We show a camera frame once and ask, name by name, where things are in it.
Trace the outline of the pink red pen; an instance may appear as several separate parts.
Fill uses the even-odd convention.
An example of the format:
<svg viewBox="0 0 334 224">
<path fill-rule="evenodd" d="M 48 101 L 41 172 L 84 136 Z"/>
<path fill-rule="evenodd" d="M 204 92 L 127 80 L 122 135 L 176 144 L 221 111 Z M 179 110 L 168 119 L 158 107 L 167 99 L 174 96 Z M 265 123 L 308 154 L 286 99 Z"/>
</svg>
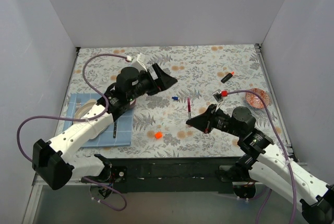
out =
<svg viewBox="0 0 334 224">
<path fill-rule="evenodd" d="M 188 111 L 188 119 L 190 120 L 192 115 L 191 115 L 191 104 L 190 104 L 190 98 L 187 98 L 187 111 Z"/>
</svg>

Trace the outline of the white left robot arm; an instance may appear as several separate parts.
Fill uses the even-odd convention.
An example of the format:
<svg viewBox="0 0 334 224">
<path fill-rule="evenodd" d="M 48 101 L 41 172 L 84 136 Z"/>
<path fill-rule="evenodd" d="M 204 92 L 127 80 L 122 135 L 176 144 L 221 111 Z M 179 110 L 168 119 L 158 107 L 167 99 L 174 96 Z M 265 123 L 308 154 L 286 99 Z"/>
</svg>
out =
<svg viewBox="0 0 334 224">
<path fill-rule="evenodd" d="M 157 78 L 146 69 L 125 67 L 104 95 L 80 122 L 73 124 L 47 142 L 39 139 L 33 145 L 32 167 L 53 190 L 58 190 L 72 178 L 87 176 L 106 182 L 111 176 L 111 162 L 100 154 L 75 158 L 75 153 L 89 140 L 96 138 L 109 125 L 126 113 L 140 96 L 155 95 L 171 88 L 177 79 L 153 64 Z"/>
</svg>

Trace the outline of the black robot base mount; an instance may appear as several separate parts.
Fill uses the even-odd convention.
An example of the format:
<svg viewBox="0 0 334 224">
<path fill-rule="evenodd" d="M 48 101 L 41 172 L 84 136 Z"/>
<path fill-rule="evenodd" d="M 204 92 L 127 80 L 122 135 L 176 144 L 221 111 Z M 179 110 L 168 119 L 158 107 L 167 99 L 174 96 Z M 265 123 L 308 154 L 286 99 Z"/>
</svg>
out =
<svg viewBox="0 0 334 224">
<path fill-rule="evenodd" d="M 217 192 L 255 198 L 261 190 L 235 164 L 238 157 L 108 159 L 97 176 L 122 193 Z"/>
</svg>

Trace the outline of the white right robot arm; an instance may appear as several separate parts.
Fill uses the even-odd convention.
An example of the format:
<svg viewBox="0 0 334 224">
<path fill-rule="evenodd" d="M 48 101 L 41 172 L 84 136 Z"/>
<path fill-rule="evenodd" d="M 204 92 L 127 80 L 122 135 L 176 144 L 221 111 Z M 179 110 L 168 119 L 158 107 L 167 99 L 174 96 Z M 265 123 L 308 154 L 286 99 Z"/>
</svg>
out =
<svg viewBox="0 0 334 224">
<path fill-rule="evenodd" d="M 255 128 L 256 119 L 246 107 L 237 107 L 232 115 L 212 104 L 186 124 L 208 134 L 213 129 L 238 137 L 245 155 L 238 161 L 237 177 L 253 179 L 290 201 L 308 223 L 333 223 L 333 185 L 307 172 L 286 150 Z"/>
</svg>

